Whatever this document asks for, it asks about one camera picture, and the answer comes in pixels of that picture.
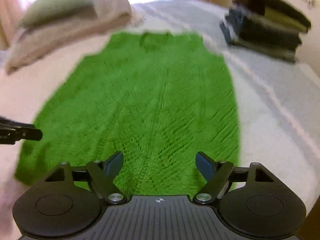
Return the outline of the green knitted sweater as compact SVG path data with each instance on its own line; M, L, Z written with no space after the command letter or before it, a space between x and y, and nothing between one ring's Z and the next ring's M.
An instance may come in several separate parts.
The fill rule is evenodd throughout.
M239 120L223 57L199 35L112 35L85 57L35 119L15 177L33 185L59 162L82 166L124 154L115 184L130 194L190 194L204 185L195 155L236 163Z

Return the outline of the green checked cushion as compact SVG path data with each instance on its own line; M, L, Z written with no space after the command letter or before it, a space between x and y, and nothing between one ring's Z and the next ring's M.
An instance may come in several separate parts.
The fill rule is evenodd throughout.
M28 7L18 26L24 29L35 28L70 16L82 8L92 7L93 4L93 0L36 0Z

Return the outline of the beige folded blanket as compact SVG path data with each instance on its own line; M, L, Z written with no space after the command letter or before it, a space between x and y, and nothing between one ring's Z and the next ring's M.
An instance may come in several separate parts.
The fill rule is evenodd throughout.
M21 29L14 38L3 68L10 75L61 46L126 25L140 25L143 21L144 17L128 0L94 0L92 7L81 9L72 16Z

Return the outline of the stack of folded dark clothes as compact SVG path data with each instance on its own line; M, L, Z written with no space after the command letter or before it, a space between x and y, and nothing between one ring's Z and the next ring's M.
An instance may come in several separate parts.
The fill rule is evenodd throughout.
M311 22L284 0L233 0L220 29L229 46L295 63L300 34L309 32Z

